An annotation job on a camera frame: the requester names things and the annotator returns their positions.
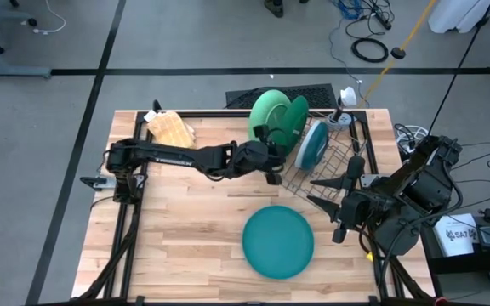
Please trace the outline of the grey round power socket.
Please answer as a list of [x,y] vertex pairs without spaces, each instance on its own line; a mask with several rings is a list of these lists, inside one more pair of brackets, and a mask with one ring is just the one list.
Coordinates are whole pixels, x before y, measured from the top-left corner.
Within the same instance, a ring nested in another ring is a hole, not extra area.
[[327,125],[333,131],[337,131],[337,132],[345,131],[345,130],[347,130],[349,128],[349,126],[353,122],[353,116],[350,115],[350,114],[348,114],[348,113],[343,113],[342,116],[340,117],[338,123],[332,122],[331,121],[332,114],[330,114],[327,117]]

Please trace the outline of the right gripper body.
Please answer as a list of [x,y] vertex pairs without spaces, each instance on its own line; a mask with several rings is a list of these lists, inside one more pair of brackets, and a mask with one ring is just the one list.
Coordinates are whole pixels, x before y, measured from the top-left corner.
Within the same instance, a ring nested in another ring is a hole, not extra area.
[[362,188],[360,177],[364,173],[365,159],[353,156],[346,172],[341,176],[344,180],[346,195],[340,202],[337,221],[339,227],[333,232],[333,242],[342,243],[348,230],[360,229],[363,225],[372,228],[384,211],[385,199],[376,191],[388,178],[376,179],[368,188]]

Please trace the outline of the wire dish rack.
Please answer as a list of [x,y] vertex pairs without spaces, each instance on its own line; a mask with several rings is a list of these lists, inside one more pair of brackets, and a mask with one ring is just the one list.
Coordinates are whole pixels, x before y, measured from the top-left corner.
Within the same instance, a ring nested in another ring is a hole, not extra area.
[[360,110],[351,111],[348,114],[353,116],[353,122],[349,128],[337,132],[328,127],[328,147],[323,158],[313,170],[304,171],[294,166],[299,147],[312,124],[317,120],[327,124],[327,117],[329,116],[327,112],[316,111],[312,111],[308,115],[301,139],[287,157],[287,163],[282,172],[280,197],[306,201],[307,196],[316,196],[338,203],[344,196],[343,191],[312,185],[311,180],[336,179],[346,172],[348,162],[353,156],[364,158],[367,161],[365,166],[367,170],[377,169],[366,113]]

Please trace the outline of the white box with label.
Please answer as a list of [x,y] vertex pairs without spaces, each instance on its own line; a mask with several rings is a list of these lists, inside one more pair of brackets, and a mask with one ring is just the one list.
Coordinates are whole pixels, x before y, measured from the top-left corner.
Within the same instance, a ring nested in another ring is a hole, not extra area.
[[474,245],[479,243],[476,221],[470,213],[441,217],[434,234],[444,257],[473,253]]

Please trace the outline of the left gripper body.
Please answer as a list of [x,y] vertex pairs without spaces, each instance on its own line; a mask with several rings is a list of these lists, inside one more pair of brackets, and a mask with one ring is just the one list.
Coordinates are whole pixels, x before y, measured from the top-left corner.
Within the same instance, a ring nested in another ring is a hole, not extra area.
[[268,136],[274,129],[268,130],[267,125],[254,127],[254,136],[259,140],[250,140],[240,144],[236,151],[236,177],[260,171],[265,175],[267,184],[280,185],[282,170],[275,169],[275,154],[281,148],[273,145]]

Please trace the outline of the white bag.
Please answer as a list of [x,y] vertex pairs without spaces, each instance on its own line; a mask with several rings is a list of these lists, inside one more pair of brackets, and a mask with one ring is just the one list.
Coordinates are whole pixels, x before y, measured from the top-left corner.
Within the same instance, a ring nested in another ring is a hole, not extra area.
[[490,15],[490,0],[439,0],[427,24],[437,34],[467,33]]

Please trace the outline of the grey mounting bracket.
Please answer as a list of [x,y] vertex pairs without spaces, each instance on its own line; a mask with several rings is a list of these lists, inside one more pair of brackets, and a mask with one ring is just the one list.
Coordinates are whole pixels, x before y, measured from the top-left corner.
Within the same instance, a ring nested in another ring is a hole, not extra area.
[[117,182],[113,177],[106,177],[102,175],[95,177],[81,177],[79,180],[95,191],[114,189],[117,185]]
[[388,175],[382,174],[363,174],[359,181],[362,188],[368,188],[376,179],[388,178]]

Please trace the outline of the grey desk foot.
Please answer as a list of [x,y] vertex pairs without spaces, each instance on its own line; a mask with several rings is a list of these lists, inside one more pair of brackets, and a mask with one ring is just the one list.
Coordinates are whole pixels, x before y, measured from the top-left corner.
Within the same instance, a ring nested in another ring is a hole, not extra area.
[[0,67],[0,76],[6,77],[44,77],[50,78],[52,70],[41,66],[11,65]]

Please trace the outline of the green plate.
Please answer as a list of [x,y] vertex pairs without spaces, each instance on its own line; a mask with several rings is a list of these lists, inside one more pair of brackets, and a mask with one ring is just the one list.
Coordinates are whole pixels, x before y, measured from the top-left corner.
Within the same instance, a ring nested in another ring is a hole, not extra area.
[[282,118],[274,127],[275,131],[271,135],[286,138],[287,156],[300,141],[301,135],[305,130],[305,124],[309,114],[309,104],[307,99],[300,95],[296,97],[287,108]]
[[254,136],[254,127],[267,125],[269,131],[274,129],[290,104],[287,95],[279,90],[272,89],[261,94],[255,101],[248,118],[249,139],[259,140]]

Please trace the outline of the white power adapter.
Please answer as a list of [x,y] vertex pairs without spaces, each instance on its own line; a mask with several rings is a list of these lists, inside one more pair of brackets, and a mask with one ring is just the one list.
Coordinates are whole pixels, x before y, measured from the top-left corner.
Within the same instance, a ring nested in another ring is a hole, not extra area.
[[340,104],[343,106],[357,105],[356,91],[353,87],[347,87],[339,91]]

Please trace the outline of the black power strip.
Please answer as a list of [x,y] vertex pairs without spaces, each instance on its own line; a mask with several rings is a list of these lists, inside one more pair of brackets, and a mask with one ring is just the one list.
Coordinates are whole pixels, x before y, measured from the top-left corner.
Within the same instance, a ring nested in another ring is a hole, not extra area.
[[390,30],[392,28],[392,24],[390,22],[390,15],[384,12],[380,7],[378,6],[373,7],[372,15],[386,30]]

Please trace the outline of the black side table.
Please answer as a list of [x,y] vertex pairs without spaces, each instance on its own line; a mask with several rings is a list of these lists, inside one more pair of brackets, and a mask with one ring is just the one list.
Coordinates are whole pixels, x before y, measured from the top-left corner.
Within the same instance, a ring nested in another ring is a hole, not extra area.
[[[483,218],[482,213],[484,210],[477,214],[471,213],[476,221],[476,231],[480,226],[490,227],[490,223]],[[490,286],[490,248],[482,247],[479,242],[474,245],[473,253],[444,257],[434,234],[434,227],[422,229],[421,241],[424,245],[424,252],[427,257],[430,275],[434,282],[435,292],[440,293],[442,291],[439,281],[441,275],[480,275],[487,279]]]

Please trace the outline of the black stand foot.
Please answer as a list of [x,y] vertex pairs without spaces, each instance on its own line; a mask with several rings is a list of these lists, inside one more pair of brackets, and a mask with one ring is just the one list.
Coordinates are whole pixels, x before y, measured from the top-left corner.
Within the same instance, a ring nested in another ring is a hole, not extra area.
[[282,0],[264,0],[264,5],[265,8],[277,18],[283,17],[284,7]]

